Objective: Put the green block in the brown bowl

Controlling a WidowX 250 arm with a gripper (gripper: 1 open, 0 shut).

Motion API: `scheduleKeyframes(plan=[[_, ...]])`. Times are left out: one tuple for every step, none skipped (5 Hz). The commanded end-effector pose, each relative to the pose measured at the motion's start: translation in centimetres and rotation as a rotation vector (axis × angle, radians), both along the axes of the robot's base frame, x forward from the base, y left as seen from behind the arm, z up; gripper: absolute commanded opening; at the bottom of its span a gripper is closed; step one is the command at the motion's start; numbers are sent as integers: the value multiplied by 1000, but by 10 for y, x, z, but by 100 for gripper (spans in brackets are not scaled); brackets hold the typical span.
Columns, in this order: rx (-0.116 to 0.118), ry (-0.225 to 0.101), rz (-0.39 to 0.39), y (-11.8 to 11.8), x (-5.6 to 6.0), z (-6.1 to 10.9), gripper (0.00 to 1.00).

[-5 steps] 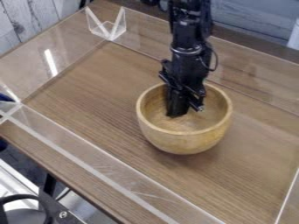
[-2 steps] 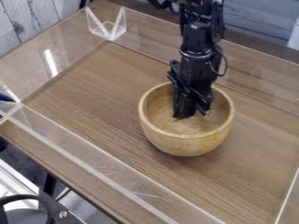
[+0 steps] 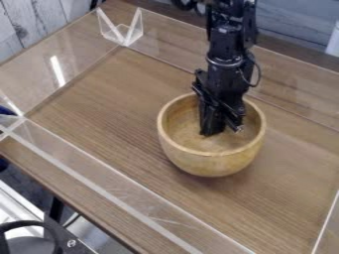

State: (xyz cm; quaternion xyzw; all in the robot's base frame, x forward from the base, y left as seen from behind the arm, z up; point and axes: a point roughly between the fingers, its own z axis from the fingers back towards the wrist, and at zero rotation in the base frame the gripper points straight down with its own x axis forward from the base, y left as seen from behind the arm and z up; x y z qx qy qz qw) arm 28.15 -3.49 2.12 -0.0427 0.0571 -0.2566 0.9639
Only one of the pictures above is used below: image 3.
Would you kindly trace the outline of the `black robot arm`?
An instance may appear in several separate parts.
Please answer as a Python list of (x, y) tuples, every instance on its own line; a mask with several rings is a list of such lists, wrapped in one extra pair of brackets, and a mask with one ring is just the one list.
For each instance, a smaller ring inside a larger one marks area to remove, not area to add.
[(255, 62), (251, 47), (256, 43), (256, 0), (171, 0), (183, 11), (206, 1), (208, 69), (195, 70), (192, 89), (199, 98), (200, 134), (214, 136), (227, 127), (243, 130), (247, 115), (244, 94), (252, 82)]

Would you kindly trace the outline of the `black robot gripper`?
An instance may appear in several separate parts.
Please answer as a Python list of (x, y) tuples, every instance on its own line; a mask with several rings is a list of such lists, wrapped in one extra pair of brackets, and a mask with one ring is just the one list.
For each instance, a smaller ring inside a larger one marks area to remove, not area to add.
[(198, 69), (192, 89), (199, 98), (200, 134), (212, 136), (227, 127), (243, 129), (247, 107), (244, 95), (254, 86), (251, 78), (255, 61), (223, 63), (208, 60), (208, 70)]

